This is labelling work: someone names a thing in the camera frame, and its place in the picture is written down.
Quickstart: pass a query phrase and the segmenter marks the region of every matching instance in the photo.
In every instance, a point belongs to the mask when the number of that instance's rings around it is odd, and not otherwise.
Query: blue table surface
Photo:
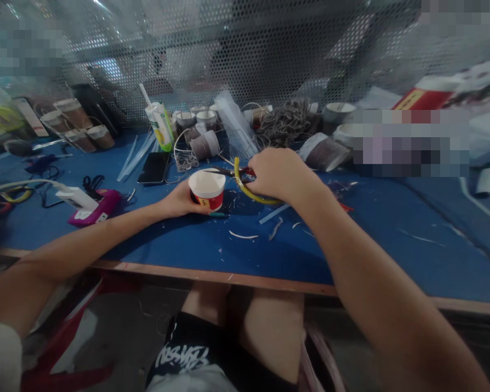
[[[73,157],[54,163],[64,172],[59,181],[68,186],[81,186],[84,176],[103,174],[105,181],[102,188],[116,189],[122,194],[129,194],[136,188],[133,199],[129,203],[121,203],[117,213],[135,210],[162,199],[175,185],[145,187],[136,183],[144,160],[125,182],[116,181],[133,139],[132,134],[126,134],[117,140],[111,150],[94,154],[69,149]],[[43,154],[51,153],[59,154],[60,147],[51,146],[43,150]],[[211,159],[211,163],[229,167],[218,158]],[[18,157],[0,160],[0,183],[28,179],[30,175],[23,170],[25,166]],[[205,162],[200,165],[200,168],[204,167],[207,167]],[[168,180],[174,181],[178,176],[175,165],[171,165]],[[337,182],[343,185],[357,182],[341,193],[341,201],[354,208],[351,217],[428,295],[490,302],[488,257],[405,186],[389,179],[360,177],[348,169],[319,176],[335,189],[340,188]],[[407,181],[490,248],[490,218],[463,196],[458,179]],[[470,188],[472,184],[473,179],[470,178]],[[47,193],[48,204],[58,200],[54,193],[53,189]],[[482,202],[490,208],[490,198]],[[251,201],[236,189],[234,181],[229,181],[222,212],[229,213],[230,218],[213,219],[191,214],[159,222],[118,245],[104,258],[332,284],[332,277],[315,238],[305,232],[310,232],[309,228],[304,223],[292,228],[302,221],[293,209],[289,208],[279,215],[284,222],[275,238],[268,240],[278,219],[273,218],[263,225],[259,224],[259,220],[275,208]],[[73,209],[67,204],[42,209],[39,195],[34,194],[0,219],[0,247],[35,249],[77,230],[67,223],[72,213]],[[243,240],[230,235],[229,230],[243,236],[259,237]]]

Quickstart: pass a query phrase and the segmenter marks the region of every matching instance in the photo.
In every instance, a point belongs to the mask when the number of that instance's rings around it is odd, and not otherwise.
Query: wooden table edge
[[[30,250],[0,248],[0,256],[21,258]],[[295,280],[265,278],[255,275],[244,275],[229,272],[203,271],[199,269],[175,268],[166,266],[155,266],[137,264],[115,260],[97,260],[93,268],[104,270],[135,272],[148,275],[158,275],[180,279],[214,281],[243,286],[259,287],[262,289],[297,291],[307,294],[317,294],[337,297],[338,292],[332,285],[309,283]],[[430,297],[434,304],[443,310],[456,310],[469,313],[490,315],[490,302],[469,301],[466,299],[453,299],[442,297]]]

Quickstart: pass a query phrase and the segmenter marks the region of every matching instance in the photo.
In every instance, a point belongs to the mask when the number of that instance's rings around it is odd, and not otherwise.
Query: perforated metal mesh
[[[419,0],[0,1],[0,28],[56,20],[63,32],[62,75],[2,80],[0,102],[86,82],[135,125],[147,121],[138,83],[169,110],[208,106],[224,88],[241,105],[356,102],[374,84],[402,94],[490,59],[490,29],[467,21],[470,32],[447,33],[421,11]]]

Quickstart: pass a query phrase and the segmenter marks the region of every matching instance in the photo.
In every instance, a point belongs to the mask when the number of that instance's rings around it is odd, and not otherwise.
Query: smartphone
[[[155,184],[163,183],[165,181],[165,175],[167,173],[167,166],[169,164],[168,152],[151,152],[149,153],[145,164],[143,165],[140,177],[138,177],[138,183],[143,184]]]

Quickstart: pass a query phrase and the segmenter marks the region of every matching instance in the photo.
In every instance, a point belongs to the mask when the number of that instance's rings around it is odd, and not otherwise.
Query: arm
[[[258,177],[250,190],[291,204],[316,235],[341,301],[379,354],[417,375],[428,390],[490,391],[474,356],[433,303],[296,153],[267,149],[249,166]]]
[[[191,201],[187,181],[163,200],[76,230],[21,258],[0,276],[0,323],[28,335],[54,289],[120,242],[164,219],[210,210]]]

